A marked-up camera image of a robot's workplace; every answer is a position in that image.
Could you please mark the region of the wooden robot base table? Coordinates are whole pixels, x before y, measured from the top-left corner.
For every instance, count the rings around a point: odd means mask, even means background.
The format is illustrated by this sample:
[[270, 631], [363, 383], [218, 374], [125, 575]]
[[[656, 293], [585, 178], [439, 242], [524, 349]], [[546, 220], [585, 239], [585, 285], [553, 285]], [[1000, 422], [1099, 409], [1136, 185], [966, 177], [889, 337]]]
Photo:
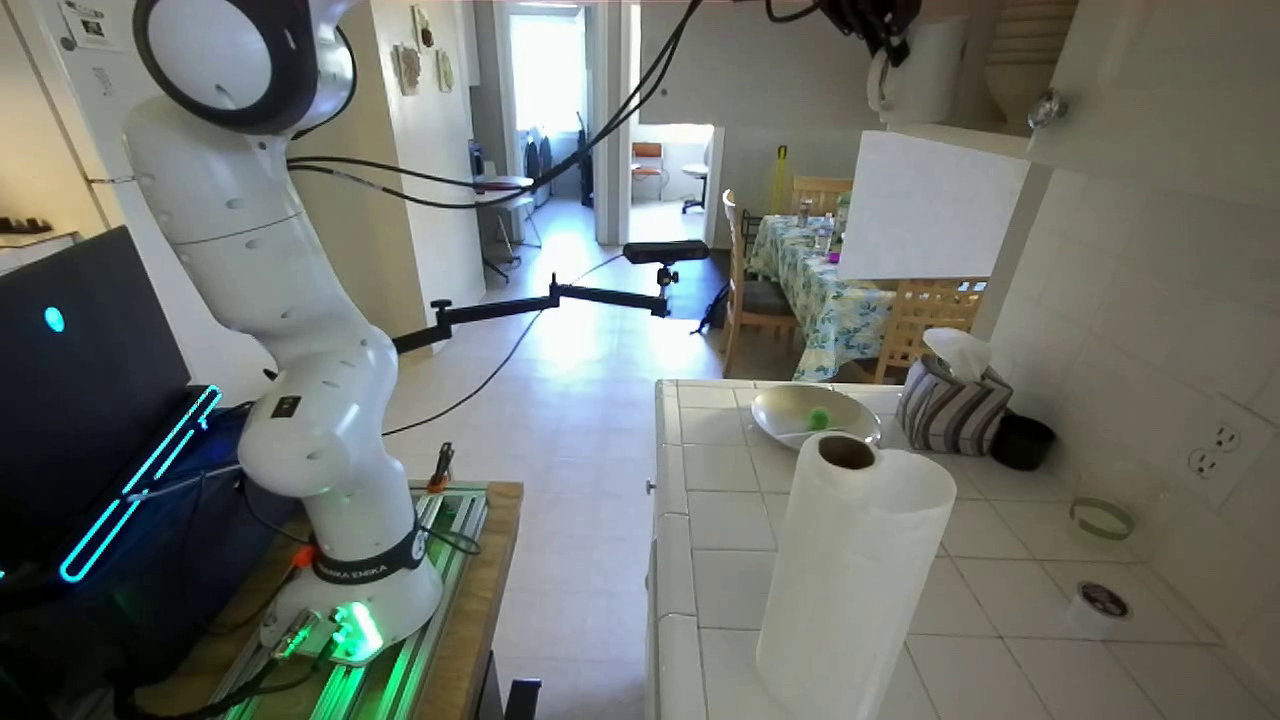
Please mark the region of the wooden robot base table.
[[492, 638], [521, 535], [516, 480], [418, 493], [427, 616], [394, 625], [376, 601], [295, 611], [261, 645], [245, 586], [235, 621], [186, 664], [114, 698], [121, 720], [526, 720], [534, 687], [505, 703]]

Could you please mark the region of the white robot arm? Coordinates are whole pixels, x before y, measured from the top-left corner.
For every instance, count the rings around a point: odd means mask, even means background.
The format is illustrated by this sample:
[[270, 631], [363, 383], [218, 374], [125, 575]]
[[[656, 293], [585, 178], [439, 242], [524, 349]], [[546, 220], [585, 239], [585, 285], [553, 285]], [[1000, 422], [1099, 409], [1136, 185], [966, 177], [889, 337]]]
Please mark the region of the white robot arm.
[[405, 464], [382, 446], [390, 339], [334, 280], [289, 177], [289, 145], [340, 117], [355, 59], [353, 0], [135, 0], [132, 41], [155, 97], [125, 121], [155, 225], [206, 310], [262, 342], [276, 383], [235, 461], [305, 504], [315, 560], [261, 634], [329, 625], [340, 664], [418, 631], [439, 603]]

